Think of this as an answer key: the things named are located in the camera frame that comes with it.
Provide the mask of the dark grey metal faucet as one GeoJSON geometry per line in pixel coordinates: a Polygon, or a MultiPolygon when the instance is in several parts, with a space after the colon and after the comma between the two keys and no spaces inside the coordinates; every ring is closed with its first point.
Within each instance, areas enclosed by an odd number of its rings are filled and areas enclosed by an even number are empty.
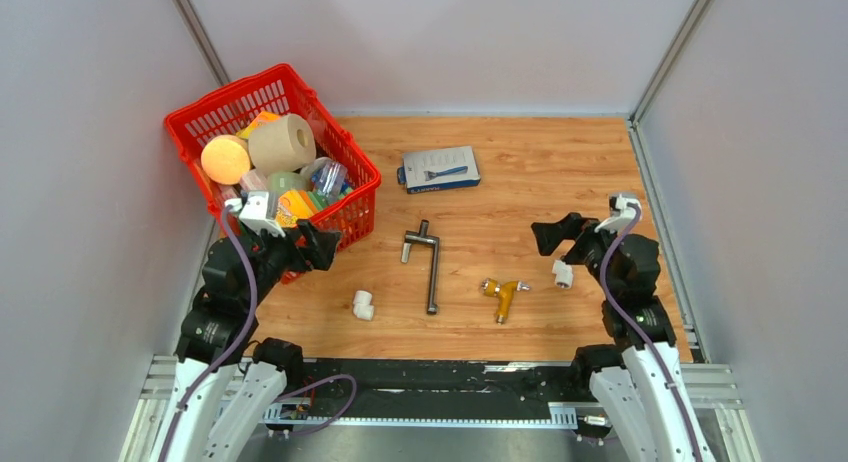
{"type": "Polygon", "coordinates": [[[404,264],[409,261],[410,252],[414,245],[421,245],[431,249],[426,314],[433,316],[437,315],[439,311],[436,301],[436,293],[438,285],[440,238],[429,233],[429,224],[430,222],[427,219],[422,219],[417,230],[408,230],[405,232],[400,260],[404,264]]]}

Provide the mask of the white pvc elbow fitting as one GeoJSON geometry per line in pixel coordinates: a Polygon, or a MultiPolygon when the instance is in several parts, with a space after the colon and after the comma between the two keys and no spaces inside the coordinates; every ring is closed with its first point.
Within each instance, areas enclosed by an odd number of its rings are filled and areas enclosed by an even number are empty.
{"type": "Polygon", "coordinates": [[[574,273],[571,265],[563,260],[557,259],[552,265],[554,283],[561,289],[570,289],[573,286],[574,273]]]}
{"type": "Polygon", "coordinates": [[[375,315],[373,294],[365,290],[356,291],[352,300],[352,313],[360,320],[372,321],[375,315]]]}

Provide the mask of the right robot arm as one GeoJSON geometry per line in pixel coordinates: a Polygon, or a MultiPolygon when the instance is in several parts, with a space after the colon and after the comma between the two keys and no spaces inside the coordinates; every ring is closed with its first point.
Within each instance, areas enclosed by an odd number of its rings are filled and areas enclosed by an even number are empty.
{"type": "Polygon", "coordinates": [[[611,343],[576,350],[570,374],[573,392],[596,400],[632,461],[713,461],[682,375],[676,334],[660,298],[659,244],[633,233],[632,218],[621,230],[572,212],[531,229],[540,254],[564,241],[560,257],[583,266],[600,285],[602,321],[611,343]]]}

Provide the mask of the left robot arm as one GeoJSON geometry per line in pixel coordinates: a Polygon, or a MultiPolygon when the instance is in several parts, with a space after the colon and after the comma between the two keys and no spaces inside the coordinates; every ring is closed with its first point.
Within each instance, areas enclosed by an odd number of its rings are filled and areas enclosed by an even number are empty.
{"type": "Polygon", "coordinates": [[[341,233],[308,220],[278,233],[234,231],[228,223],[223,229],[226,236],[210,247],[203,284],[180,326],[153,461],[236,460],[273,400],[299,393],[306,381],[301,347],[267,338],[235,395],[222,401],[258,327],[263,299],[289,272],[329,270],[341,233]]]}

